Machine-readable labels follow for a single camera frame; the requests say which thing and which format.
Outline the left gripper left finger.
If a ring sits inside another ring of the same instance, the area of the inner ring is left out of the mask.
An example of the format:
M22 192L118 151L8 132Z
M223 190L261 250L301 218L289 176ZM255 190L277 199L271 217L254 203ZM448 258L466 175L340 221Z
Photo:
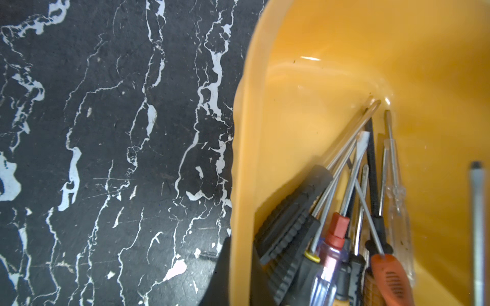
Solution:
M199 306L229 306L229 271L231 237L227 237L219 254L213 275Z

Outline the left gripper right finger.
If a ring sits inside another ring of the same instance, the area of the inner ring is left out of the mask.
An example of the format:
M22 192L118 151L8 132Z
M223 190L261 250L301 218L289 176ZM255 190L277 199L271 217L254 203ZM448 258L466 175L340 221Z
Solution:
M276 306L268 286L267 275L260 264L260 258L255 248L252 250L250 305Z

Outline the yellow plastic storage box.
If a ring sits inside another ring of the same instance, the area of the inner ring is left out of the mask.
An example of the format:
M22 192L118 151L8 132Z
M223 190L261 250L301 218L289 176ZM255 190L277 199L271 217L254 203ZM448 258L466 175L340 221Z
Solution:
M269 1L234 100L229 300L271 210L371 100L393 117L417 305L472 303L469 168L489 166L487 1Z

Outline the clear handle tester screwdriver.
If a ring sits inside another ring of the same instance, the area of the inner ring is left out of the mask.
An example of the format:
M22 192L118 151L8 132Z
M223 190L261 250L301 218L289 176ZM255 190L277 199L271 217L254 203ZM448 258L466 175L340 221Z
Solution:
M473 305L485 305L485 171L481 161L472 161L470 163L469 175L472 208Z

